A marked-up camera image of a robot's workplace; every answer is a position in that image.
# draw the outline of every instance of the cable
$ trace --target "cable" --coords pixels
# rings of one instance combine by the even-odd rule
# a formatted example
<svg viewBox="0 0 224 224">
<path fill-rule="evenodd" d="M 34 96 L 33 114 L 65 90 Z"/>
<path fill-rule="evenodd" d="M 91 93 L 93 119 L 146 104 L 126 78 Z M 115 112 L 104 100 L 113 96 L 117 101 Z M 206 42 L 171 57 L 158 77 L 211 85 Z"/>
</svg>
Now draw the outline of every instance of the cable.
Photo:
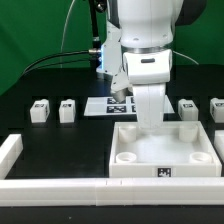
<svg viewBox="0 0 224 224">
<path fill-rule="evenodd" d="M 71 15 L 74 4 L 75 4 L 75 0 L 72 1 L 71 5 L 69 7 L 69 10 L 68 10 L 66 20 L 65 20 L 64 31 L 63 31 L 62 42 L 61 42 L 61 52 L 63 52 L 63 49 L 64 49 L 65 33 L 67 31 L 67 28 L 68 28 L 68 22 L 70 20 L 70 15 Z"/>
<path fill-rule="evenodd" d="M 52 55 L 45 56 L 43 58 L 40 58 L 40 59 L 36 60 L 31 65 L 26 67 L 26 69 L 23 71 L 23 73 L 25 73 L 26 71 L 30 70 L 32 67 L 34 67 L 35 65 L 37 65 L 37 64 L 39 64 L 43 61 L 46 61 L 46 60 L 49 60 L 49 59 L 52 59 L 52 58 L 67 57 L 67 56 L 80 55 L 80 54 L 89 54 L 89 51 L 73 51 L 73 52 L 57 53 L 57 54 L 52 54 Z"/>
<path fill-rule="evenodd" d="M 196 65 L 199 65 L 199 63 L 198 63 L 197 61 L 195 61 L 194 59 L 192 59 L 192 58 L 190 58 L 190 57 L 188 57 L 188 56 L 186 56 L 186 55 L 184 55 L 184 54 L 178 53 L 178 52 L 176 52 L 176 51 L 173 51 L 173 53 L 174 53 L 174 54 L 177 54 L 177 55 L 179 55 L 179 56 L 181 56 L 181 57 L 187 58 L 188 60 L 194 62 Z"/>
<path fill-rule="evenodd" d="M 46 64 L 46 65 L 42 65 L 42 66 L 38 66 L 35 68 L 32 68 L 30 70 L 27 70 L 26 72 L 24 72 L 20 78 L 22 78 L 23 76 L 26 76 L 28 73 L 37 70 L 37 69 L 41 69 L 41 68 L 45 68 L 45 67 L 50 67 L 53 65 L 60 65 L 60 64 L 70 64 L 70 63 L 76 63 L 76 62 L 86 62 L 86 61 L 90 61 L 89 58 L 84 58 L 84 59 L 80 59 L 80 60 L 73 60 L 73 61 L 64 61 L 64 62 L 55 62 L 55 63 L 51 63 L 51 64 Z"/>
</svg>

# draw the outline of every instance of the black table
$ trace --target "black table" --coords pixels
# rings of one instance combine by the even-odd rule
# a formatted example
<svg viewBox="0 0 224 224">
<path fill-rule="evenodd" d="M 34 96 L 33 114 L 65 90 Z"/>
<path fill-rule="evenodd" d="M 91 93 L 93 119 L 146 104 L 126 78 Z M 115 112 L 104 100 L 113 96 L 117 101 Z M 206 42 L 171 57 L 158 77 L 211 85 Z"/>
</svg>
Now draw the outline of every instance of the black table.
<svg viewBox="0 0 224 224">
<path fill-rule="evenodd" d="M 199 108 L 211 141 L 224 129 L 209 114 L 210 99 L 224 98 L 224 66 L 176 66 L 167 95 L 177 111 L 178 100 L 192 99 Z M 0 143 L 9 134 L 22 134 L 24 150 L 6 179 L 108 177 L 116 121 L 136 116 L 85 117 L 88 97 L 110 96 L 110 83 L 89 69 L 45 69 L 20 79 L 0 97 Z M 48 99 L 46 124 L 32 124 L 35 100 Z M 76 122 L 60 124 L 61 100 L 76 101 Z M 165 120 L 179 120 L 177 113 Z M 109 206 L 0 208 L 1 223 L 223 223 L 224 206 Z"/>
</svg>

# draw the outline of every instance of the black label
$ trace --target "black label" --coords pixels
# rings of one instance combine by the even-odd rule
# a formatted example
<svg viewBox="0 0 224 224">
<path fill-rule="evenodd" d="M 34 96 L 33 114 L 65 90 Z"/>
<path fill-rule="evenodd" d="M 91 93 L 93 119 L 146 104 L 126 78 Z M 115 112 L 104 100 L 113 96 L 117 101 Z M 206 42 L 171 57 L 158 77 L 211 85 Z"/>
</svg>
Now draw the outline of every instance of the black label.
<svg viewBox="0 0 224 224">
<path fill-rule="evenodd" d="M 136 113 L 136 107 L 135 107 L 135 105 L 131 106 L 131 110 L 132 110 L 132 113 Z"/>
<path fill-rule="evenodd" d="M 183 104 L 183 106 L 184 106 L 184 108 L 191 108 L 191 107 L 193 107 L 192 104 Z"/>
<path fill-rule="evenodd" d="M 44 104 L 35 104 L 35 107 L 44 107 Z"/>
<path fill-rule="evenodd" d="M 113 97 L 111 97 L 111 98 L 107 98 L 107 104 L 126 104 L 126 100 L 124 100 L 123 102 L 119 103 Z"/>
<path fill-rule="evenodd" d="M 109 107 L 107 107 L 107 113 L 122 114 L 122 113 L 126 113 L 126 112 L 127 112 L 126 106 L 109 106 Z"/>
<path fill-rule="evenodd" d="M 63 104 L 62 107 L 72 107 L 71 104 Z"/>
<path fill-rule="evenodd" d="M 216 103 L 215 104 L 217 107 L 224 107 L 224 103 Z"/>
<path fill-rule="evenodd" d="M 171 177 L 171 168 L 158 168 L 158 177 Z"/>
<path fill-rule="evenodd" d="M 131 103 L 135 103 L 134 97 L 131 97 Z"/>
</svg>

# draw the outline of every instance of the green screen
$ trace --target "green screen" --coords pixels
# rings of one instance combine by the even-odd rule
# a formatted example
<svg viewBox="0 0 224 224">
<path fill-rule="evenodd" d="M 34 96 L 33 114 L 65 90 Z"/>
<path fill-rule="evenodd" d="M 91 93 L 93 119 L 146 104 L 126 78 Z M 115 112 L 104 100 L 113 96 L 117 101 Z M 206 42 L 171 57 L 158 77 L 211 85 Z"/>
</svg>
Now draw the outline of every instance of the green screen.
<svg viewBox="0 0 224 224">
<path fill-rule="evenodd" d="M 30 63 L 61 51 L 65 20 L 71 2 L 0 0 L 0 94 L 18 80 Z M 223 0 L 208 0 L 206 10 L 194 24 L 176 28 L 174 49 L 200 64 L 224 64 L 223 12 Z M 98 22 L 100 37 L 104 41 L 105 15 L 98 14 Z M 91 47 L 87 0 L 76 0 L 64 37 L 63 51 L 86 50 Z M 176 64 L 192 64 L 179 56 L 174 61 Z M 89 64 L 83 62 L 70 65 L 83 66 Z"/>
</svg>

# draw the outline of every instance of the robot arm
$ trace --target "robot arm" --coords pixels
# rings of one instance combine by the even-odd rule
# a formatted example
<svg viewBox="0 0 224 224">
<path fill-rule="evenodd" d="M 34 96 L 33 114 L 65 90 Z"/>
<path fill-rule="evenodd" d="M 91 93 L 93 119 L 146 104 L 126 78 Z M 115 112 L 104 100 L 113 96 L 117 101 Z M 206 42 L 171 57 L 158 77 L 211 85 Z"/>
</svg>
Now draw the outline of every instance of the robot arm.
<svg viewBox="0 0 224 224">
<path fill-rule="evenodd" d="M 139 126 L 155 129 L 163 121 L 165 82 L 170 80 L 172 67 L 169 44 L 183 0 L 117 3 L 123 69 L 114 76 L 112 92 L 117 86 L 132 86 Z"/>
</svg>

